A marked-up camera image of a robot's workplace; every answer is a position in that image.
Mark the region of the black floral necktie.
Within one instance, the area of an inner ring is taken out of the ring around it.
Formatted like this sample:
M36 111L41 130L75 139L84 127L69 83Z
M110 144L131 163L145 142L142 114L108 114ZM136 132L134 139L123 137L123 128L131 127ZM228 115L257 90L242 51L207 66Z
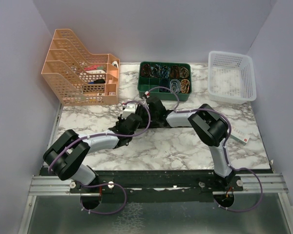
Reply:
M147 127L147 122L142 122L137 126L137 124L126 124L125 122L119 123L116 122L114 127L109 128L109 130L124 135L131 135L134 134L136 130L145 129ZM155 122L152 121L150 123L149 129L156 129L156 128L171 128L166 122Z

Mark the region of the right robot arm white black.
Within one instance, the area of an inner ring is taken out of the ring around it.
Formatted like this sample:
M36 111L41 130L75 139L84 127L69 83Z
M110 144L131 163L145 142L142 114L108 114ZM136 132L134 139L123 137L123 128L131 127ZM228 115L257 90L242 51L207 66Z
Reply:
M232 185L235 172L230 167L226 142L231 132L228 121L213 110L208 104L203 104L195 110L167 110L157 97L146 99L147 108L141 104L135 113L142 118L140 129L149 128L185 128L194 129L200 140L209 147L213 163L215 187L225 191Z

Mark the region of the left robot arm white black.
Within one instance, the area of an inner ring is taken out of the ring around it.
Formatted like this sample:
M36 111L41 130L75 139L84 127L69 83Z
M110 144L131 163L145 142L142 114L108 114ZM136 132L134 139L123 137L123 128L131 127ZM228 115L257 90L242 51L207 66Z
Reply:
M60 180L76 180L85 191L93 192L98 187L98 180L96 173L82 164L86 155L127 146L141 123L142 118L138 114L130 114L126 119L119 119L114 127L92 138L81 136L72 129L67 130L44 153L43 160Z

